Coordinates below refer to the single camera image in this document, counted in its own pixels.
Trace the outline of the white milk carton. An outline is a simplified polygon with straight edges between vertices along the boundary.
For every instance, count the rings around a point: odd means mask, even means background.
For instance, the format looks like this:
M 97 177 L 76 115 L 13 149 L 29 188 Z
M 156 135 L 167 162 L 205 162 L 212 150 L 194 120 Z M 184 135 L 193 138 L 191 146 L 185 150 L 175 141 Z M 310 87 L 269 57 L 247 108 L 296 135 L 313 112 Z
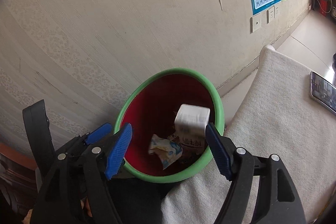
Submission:
M 206 147 L 205 130 L 211 110 L 207 107 L 182 104 L 175 117 L 175 133 L 184 151 L 200 155 Z

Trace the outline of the green red trash bin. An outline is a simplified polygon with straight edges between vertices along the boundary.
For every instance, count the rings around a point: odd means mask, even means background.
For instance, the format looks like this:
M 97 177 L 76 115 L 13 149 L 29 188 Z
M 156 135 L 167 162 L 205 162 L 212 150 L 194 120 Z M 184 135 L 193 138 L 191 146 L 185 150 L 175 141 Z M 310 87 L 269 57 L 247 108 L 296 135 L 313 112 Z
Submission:
M 212 160 L 209 148 L 185 164 L 176 162 L 164 169 L 155 155 L 148 153 L 154 134 L 166 138 L 174 130 L 174 120 L 181 105 L 210 109 L 210 122 L 224 133 L 221 98 L 210 80 L 197 71 L 173 68 L 159 72 L 143 82 L 125 101 L 114 131 L 131 124 L 133 136 L 125 155 L 125 169 L 136 178 L 152 183 L 172 183 L 191 178 Z

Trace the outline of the white table cloth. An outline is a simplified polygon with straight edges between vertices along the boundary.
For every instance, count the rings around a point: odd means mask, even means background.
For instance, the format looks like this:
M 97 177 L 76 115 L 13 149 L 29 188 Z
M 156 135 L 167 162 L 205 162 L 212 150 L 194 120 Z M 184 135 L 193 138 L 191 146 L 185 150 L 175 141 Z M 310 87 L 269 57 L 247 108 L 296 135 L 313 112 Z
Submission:
M 259 69 L 224 134 L 252 155 L 280 156 L 307 222 L 335 188 L 335 115 L 310 98 L 311 70 L 266 46 Z M 181 182 L 161 204 L 163 223 L 213 223 L 230 183 L 214 161 Z

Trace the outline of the black smartphone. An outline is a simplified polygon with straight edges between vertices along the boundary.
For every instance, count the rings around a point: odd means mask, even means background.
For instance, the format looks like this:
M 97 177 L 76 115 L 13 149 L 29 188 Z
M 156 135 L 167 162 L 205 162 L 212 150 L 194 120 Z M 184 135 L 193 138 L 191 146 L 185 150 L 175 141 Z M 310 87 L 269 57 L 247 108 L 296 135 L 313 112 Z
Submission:
M 335 114 L 335 86 L 314 71 L 310 73 L 310 96 L 313 100 Z

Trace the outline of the red small bin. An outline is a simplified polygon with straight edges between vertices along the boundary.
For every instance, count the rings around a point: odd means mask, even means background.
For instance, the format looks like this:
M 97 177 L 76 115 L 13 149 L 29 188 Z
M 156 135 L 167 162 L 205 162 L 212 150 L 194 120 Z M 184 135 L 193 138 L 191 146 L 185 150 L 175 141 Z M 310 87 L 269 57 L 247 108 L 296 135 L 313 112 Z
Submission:
M 323 16 L 327 16 L 327 14 L 329 13 L 328 10 L 328 1 L 327 0 L 319 0 L 319 12 L 323 15 Z

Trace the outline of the white double wall socket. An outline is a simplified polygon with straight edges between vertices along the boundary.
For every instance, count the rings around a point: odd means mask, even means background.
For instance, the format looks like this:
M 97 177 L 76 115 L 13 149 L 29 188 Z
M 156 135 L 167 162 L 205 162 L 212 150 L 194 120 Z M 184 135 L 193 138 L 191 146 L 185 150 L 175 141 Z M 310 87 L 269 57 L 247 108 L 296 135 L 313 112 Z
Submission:
M 267 10 L 267 23 L 270 24 L 278 15 L 280 12 L 279 5 L 272 6 Z

